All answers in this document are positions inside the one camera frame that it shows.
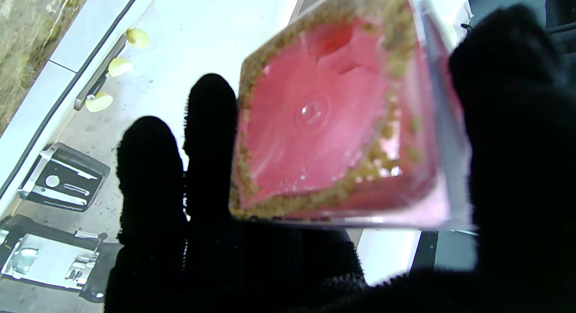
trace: plastic container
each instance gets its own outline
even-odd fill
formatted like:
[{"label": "plastic container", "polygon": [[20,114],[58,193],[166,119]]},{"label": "plastic container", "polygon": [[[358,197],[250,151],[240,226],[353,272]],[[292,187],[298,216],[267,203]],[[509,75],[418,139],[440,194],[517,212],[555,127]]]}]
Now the plastic container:
[{"label": "plastic container", "polygon": [[325,0],[244,61],[235,217],[446,226],[436,103],[414,15],[409,0]]}]

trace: gloved hand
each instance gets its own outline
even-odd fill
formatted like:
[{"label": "gloved hand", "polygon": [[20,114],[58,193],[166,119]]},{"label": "gloved hand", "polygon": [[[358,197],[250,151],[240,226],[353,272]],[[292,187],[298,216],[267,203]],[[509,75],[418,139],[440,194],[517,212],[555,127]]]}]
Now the gloved hand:
[{"label": "gloved hand", "polygon": [[473,152],[477,271],[532,288],[533,300],[563,298],[576,277],[560,237],[571,234],[566,177],[576,170],[576,98],[564,60],[534,13],[515,5],[482,20],[449,67]]},{"label": "gloved hand", "polygon": [[228,83],[219,75],[203,76],[187,108],[185,175],[176,140],[158,118],[137,120],[118,147],[124,196],[118,239],[124,247],[110,274],[105,309],[149,311],[156,304],[178,306],[181,297],[191,299],[188,309],[211,301],[273,309],[287,301],[306,303],[307,293],[325,285],[340,287],[335,294],[364,287],[345,231],[232,219],[228,199],[238,110]]}]

